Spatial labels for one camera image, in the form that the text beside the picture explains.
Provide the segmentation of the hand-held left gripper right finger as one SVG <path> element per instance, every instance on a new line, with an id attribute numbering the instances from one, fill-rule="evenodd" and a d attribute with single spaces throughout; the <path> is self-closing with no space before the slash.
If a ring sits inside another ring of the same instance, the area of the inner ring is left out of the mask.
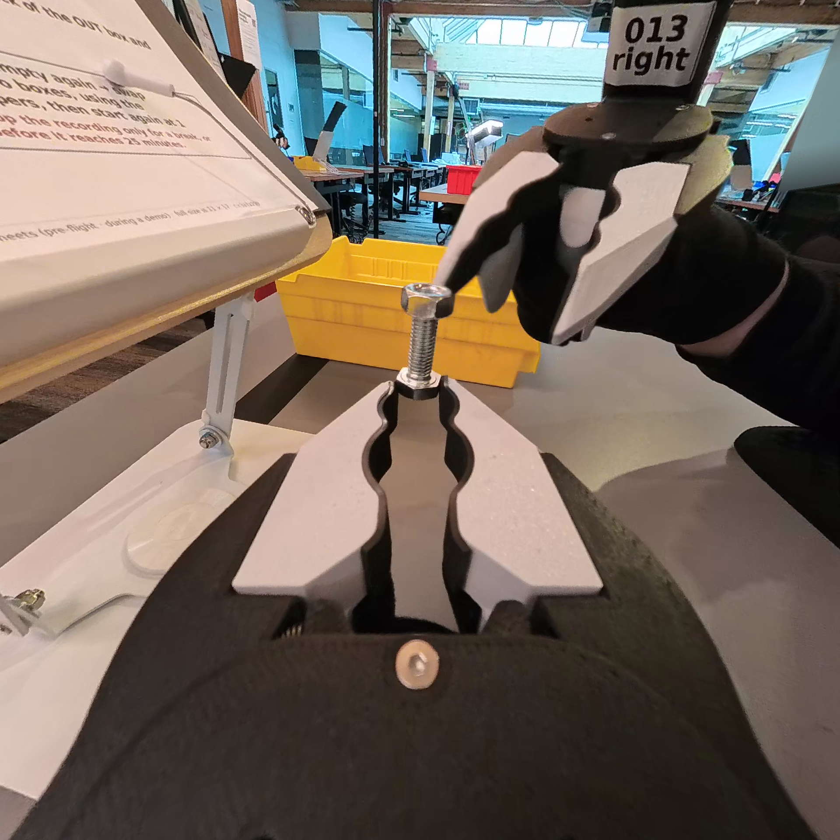
<path id="1" fill-rule="evenodd" d="M 443 560 L 452 609 L 600 594 L 602 577 L 537 446 L 455 380 L 441 381 L 438 408 L 456 478 Z"/>

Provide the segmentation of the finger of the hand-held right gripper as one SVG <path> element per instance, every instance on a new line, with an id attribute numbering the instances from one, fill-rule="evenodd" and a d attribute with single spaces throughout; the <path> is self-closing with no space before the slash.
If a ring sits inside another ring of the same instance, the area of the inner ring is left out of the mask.
<path id="1" fill-rule="evenodd" d="M 658 262 L 676 230 L 676 206 L 690 165 L 652 162 L 619 171 L 614 211 L 593 229 L 553 326 L 560 345 L 591 329 Z"/>
<path id="2" fill-rule="evenodd" d="M 482 296 L 508 296 L 529 238 L 559 236 L 562 165 L 547 152 L 523 151 L 469 196 L 441 258 L 434 284 L 456 293 L 472 279 Z"/>

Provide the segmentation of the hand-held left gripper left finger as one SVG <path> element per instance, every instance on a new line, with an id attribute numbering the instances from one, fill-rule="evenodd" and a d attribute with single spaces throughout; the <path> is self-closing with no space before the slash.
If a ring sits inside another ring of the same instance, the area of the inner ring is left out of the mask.
<path id="1" fill-rule="evenodd" d="M 372 447 L 394 396 L 394 383 L 379 384 L 300 447 L 233 579 L 238 594 L 362 602 L 364 551 L 386 520 Z"/>

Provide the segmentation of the steel hex bolt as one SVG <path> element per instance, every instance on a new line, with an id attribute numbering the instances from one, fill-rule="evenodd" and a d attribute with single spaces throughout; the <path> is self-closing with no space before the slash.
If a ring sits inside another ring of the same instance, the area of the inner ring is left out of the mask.
<path id="1" fill-rule="evenodd" d="M 412 377 L 425 380 L 434 371 L 438 322 L 452 314 L 454 293 L 434 283 L 412 283 L 402 289 L 401 306 L 412 322 L 406 368 Z"/>

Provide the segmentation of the yellow plastic bin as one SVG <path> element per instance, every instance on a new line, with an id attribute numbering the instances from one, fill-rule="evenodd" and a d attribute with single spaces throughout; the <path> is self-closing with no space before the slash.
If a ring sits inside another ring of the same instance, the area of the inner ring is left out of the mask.
<path id="1" fill-rule="evenodd" d="M 399 370 L 406 365 L 411 319 L 401 306 L 406 284 L 434 278 L 446 247 L 367 238 L 333 240 L 318 261 L 276 281 L 299 354 Z M 456 296 L 438 324 L 434 371 L 461 382 L 512 388 L 534 373 L 541 345 L 519 323 L 510 295 L 489 313 L 478 280 Z"/>

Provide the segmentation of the person's right hand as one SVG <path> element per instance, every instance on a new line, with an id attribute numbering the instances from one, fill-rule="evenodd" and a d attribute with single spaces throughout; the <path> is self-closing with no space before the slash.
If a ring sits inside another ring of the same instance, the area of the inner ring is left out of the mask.
<path id="1" fill-rule="evenodd" d="M 571 279 L 562 232 L 593 222 L 570 197 L 526 223 L 520 266 L 513 281 L 522 327 L 542 343 L 552 328 Z M 648 335 L 689 355 L 722 359 L 732 354 L 772 308 L 787 281 L 782 249 L 718 208 L 685 215 L 658 263 L 597 321 L 599 327 Z"/>

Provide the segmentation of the white stand strut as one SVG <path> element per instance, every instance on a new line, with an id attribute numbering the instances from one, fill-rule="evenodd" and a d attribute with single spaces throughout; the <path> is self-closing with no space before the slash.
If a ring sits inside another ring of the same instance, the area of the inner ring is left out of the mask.
<path id="1" fill-rule="evenodd" d="M 49 634 L 50 630 L 41 615 L 46 593 L 41 589 L 27 589 L 16 595 L 1 595 L 2 634 L 25 637 L 33 630 Z"/>
<path id="2" fill-rule="evenodd" d="M 237 391 L 255 293 L 249 291 L 214 311 L 212 348 L 198 444 L 215 455 L 230 457 Z"/>

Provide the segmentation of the instruction sheet on stand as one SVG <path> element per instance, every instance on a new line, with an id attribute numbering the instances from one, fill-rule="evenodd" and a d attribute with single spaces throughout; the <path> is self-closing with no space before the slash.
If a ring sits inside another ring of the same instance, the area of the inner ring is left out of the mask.
<path id="1" fill-rule="evenodd" d="M 265 275 L 230 288 L 216 288 L 203 297 L 182 299 L 153 313 L 123 322 L 109 331 L 91 334 L 15 364 L 2 365 L 3 403 L 173 324 L 239 298 L 291 270 L 304 267 L 322 256 L 329 247 L 331 235 L 328 232 L 325 202 L 307 179 L 273 145 L 266 131 L 189 38 L 168 7 L 163 2 L 137 3 L 222 113 L 309 200 L 318 220 L 316 227 L 311 231 L 310 239 L 300 255 L 269 270 Z"/>

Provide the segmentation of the person's black clothing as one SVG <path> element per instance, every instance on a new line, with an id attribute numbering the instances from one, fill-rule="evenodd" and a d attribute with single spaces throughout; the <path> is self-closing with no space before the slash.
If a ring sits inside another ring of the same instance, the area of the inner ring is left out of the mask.
<path id="1" fill-rule="evenodd" d="M 733 445 L 751 471 L 839 546 L 839 446 L 801 427 L 754 427 Z"/>

